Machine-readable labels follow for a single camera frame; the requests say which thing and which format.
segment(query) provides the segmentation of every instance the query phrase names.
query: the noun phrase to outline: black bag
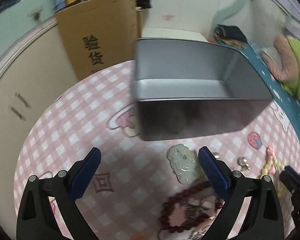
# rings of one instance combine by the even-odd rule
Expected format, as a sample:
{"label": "black bag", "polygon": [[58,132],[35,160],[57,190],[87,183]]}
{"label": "black bag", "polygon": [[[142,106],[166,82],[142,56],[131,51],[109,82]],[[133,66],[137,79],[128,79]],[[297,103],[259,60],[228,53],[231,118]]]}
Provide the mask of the black bag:
{"label": "black bag", "polygon": [[227,26],[219,24],[215,32],[216,31],[219,31],[218,35],[222,38],[247,42],[246,36],[238,26]]}

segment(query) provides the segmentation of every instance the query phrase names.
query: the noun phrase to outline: pink cartoon pattern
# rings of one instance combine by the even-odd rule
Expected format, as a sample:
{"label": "pink cartoon pattern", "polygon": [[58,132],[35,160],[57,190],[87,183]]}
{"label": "pink cartoon pattern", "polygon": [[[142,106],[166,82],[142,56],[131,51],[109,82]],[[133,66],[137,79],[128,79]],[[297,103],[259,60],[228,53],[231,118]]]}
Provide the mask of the pink cartoon pattern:
{"label": "pink cartoon pattern", "polygon": [[130,104],[114,114],[109,119],[107,126],[111,130],[121,128],[127,137],[137,136],[140,128],[138,119],[134,116],[134,104]]}
{"label": "pink cartoon pattern", "polygon": [[[50,179],[52,177],[53,177],[52,172],[51,171],[47,171],[44,174],[42,174],[39,177],[39,179]],[[52,198],[52,197],[49,197],[49,200],[50,200],[50,206],[51,206],[52,212],[55,215],[56,214],[56,199]]]}
{"label": "pink cartoon pattern", "polygon": [[288,128],[290,125],[289,118],[285,114],[285,112],[281,109],[281,107],[278,105],[278,103],[273,100],[270,103],[270,107],[272,108],[275,117],[278,119],[278,121],[282,124],[283,130],[288,133]]}
{"label": "pink cartoon pattern", "polygon": [[256,132],[249,133],[247,139],[251,147],[255,148],[256,150],[259,150],[261,148],[262,141],[260,135],[258,135]]}

